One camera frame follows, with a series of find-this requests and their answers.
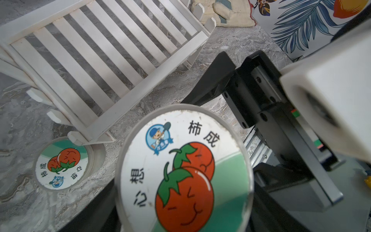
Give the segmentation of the tomato lid seed jar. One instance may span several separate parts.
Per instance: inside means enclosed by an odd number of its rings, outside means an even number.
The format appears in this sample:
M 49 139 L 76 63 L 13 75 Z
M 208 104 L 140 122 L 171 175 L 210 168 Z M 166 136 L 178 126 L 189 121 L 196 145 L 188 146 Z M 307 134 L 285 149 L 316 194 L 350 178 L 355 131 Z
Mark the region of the tomato lid seed jar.
M 76 186 L 92 172 L 93 148 L 78 146 L 67 137 L 48 143 L 33 164 L 35 180 L 48 191 L 62 191 Z

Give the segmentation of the strawberry lid seed jar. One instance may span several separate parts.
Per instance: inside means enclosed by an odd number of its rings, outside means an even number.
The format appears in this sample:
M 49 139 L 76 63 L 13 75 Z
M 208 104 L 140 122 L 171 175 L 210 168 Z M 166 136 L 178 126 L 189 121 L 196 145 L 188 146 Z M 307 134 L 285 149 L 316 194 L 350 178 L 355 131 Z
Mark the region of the strawberry lid seed jar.
M 247 150 L 221 117 L 170 105 L 126 138 L 115 176 L 117 213 L 126 232 L 243 232 L 253 182 Z

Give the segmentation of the white slatted wooden shelf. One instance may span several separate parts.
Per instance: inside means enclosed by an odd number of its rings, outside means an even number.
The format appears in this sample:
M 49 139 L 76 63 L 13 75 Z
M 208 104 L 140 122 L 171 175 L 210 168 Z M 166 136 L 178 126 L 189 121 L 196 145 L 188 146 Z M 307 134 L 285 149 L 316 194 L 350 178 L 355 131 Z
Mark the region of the white slatted wooden shelf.
M 31 86 L 78 146 L 109 129 L 178 66 L 191 68 L 216 27 L 189 1 L 54 1 L 1 26 L 1 72 Z

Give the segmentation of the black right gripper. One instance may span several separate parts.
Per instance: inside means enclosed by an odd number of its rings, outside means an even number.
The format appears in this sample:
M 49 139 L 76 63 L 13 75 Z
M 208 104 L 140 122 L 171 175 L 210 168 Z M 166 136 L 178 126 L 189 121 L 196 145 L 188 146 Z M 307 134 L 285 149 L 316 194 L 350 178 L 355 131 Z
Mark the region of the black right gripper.
M 279 161 L 254 168 L 258 186 L 288 211 L 324 211 L 344 198 L 328 174 L 338 156 L 327 146 L 318 148 L 298 123 L 280 77 L 263 51 L 240 67 L 221 52 L 183 103 L 201 106 L 223 96 L 240 125 L 254 126 Z

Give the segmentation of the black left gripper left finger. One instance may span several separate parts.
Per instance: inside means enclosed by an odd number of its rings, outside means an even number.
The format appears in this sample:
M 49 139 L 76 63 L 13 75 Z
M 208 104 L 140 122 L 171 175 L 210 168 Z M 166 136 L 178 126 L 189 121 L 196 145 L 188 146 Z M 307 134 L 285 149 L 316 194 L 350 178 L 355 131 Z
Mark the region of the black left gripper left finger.
M 109 184 L 74 217 L 61 232 L 119 232 L 120 219 L 117 213 L 114 181 Z

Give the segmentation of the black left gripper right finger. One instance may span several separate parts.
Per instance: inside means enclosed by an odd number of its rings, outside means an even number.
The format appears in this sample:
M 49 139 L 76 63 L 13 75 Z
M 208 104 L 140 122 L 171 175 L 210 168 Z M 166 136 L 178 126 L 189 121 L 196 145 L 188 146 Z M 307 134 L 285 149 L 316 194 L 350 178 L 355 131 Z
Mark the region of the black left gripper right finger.
M 258 183 L 255 183 L 250 232 L 308 232 L 309 229 L 283 209 Z

